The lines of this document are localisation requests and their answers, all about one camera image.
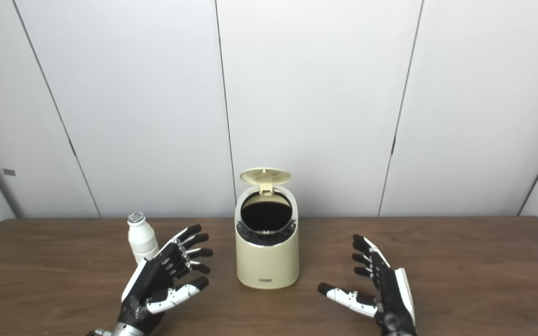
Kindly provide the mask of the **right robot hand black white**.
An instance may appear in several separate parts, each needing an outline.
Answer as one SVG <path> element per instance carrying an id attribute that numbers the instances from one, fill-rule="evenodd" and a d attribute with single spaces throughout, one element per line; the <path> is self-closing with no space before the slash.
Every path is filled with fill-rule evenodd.
<path id="1" fill-rule="evenodd" d="M 372 280 L 380 296 L 318 285 L 318 292 L 330 300 L 372 318 L 382 336 L 416 336 L 416 313 L 408 278 L 404 268 L 391 268 L 382 251 L 365 236 L 353 234 L 352 258 L 363 266 L 354 268 L 355 274 Z"/>

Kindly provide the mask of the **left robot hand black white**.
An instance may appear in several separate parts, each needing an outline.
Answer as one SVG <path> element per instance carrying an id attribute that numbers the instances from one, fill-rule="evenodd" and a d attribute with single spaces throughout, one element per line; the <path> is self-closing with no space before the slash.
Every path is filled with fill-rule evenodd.
<path id="1" fill-rule="evenodd" d="M 118 334 L 151 335 L 167 310 L 209 285 L 210 268 L 195 259 L 211 257 L 213 251 L 194 248 L 207 240 L 209 235 L 195 224 L 173 236 L 154 257 L 139 262 L 122 292 Z"/>

